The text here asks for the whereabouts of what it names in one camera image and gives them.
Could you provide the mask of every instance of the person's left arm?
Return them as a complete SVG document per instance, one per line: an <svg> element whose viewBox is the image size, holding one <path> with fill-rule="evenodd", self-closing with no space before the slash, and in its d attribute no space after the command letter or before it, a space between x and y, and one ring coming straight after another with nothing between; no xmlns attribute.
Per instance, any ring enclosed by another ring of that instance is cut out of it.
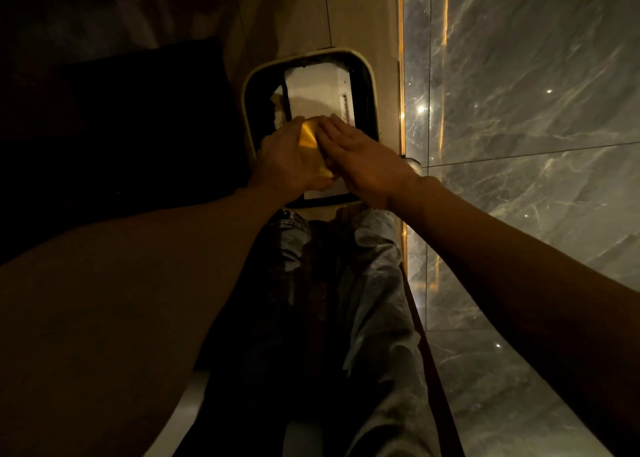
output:
<svg viewBox="0 0 640 457"><path fill-rule="evenodd" d="M139 456L186 385L260 228L331 185L296 119L219 201L80 227L0 267L0 453Z"/></svg>

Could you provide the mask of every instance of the pant leg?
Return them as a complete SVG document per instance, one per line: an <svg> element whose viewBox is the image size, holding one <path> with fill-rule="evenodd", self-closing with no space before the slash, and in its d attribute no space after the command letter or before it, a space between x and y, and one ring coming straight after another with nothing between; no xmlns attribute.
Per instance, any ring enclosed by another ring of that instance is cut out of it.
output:
<svg viewBox="0 0 640 457"><path fill-rule="evenodd" d="M397 219L368 209L351 221L330 309L325 455L437 456L419 335L407 305Z"/></svg>
<svg viewBox="0 0 640 457"><path fill-rule="evenodd" d="M207 336L211 376L175 456L282 455L295 378L294 279L310 239L308 224L284 211L260 232Z"/></svg>

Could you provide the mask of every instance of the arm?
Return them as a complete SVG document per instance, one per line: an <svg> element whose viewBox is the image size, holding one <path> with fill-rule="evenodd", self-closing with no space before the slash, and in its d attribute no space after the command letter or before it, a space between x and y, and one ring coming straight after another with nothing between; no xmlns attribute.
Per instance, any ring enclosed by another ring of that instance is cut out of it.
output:
<svg viewBox="0 0 640 457"><path fill-rule="evenodd" d="M613 452L640 440L640 296L476 209L332 118L318 140L349 189L436 250L496 329Z"/></svg>
<svg viewBox="0 0 640 457"><path fill-rule="evenodd" d="M142 455L170 416L254 238L330 180L301 121L268 137L247 188L85 226L0 267L0 453Z"/></svg>

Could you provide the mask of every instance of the person's right arm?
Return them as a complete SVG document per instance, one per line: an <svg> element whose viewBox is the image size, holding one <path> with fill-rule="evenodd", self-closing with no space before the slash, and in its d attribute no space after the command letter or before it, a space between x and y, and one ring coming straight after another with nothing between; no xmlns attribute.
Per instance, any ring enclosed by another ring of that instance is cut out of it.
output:
<svg viewBox="0 0 640 457"><path fill-rule="evenodd" d="M420 177L337 118L318 141L349 190L393 211L615 454L640 444L640 294Z"/></svg>

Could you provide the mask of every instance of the hand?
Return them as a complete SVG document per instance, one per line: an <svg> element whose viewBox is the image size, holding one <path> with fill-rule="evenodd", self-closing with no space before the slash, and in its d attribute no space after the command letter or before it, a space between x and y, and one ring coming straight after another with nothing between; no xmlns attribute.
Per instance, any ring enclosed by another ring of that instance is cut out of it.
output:
<svg viewBox="0 0 640 457"><path fill-rule="evenodd" d="M267 188L280 206L295 201L307 190L324 190L333 185L332 179L318 175L302 160L298 141L304 121L301 116L294 118L265 137L255 156L248 187Z"/></svg>
<svg viewBox="0 0 640 457"><path fill-rule="evenodd" d="M318 125L316 138L329 158L327 166L368 205L392 210L394 196L420 180L393 150L337 116L321 117Z"/></svg>

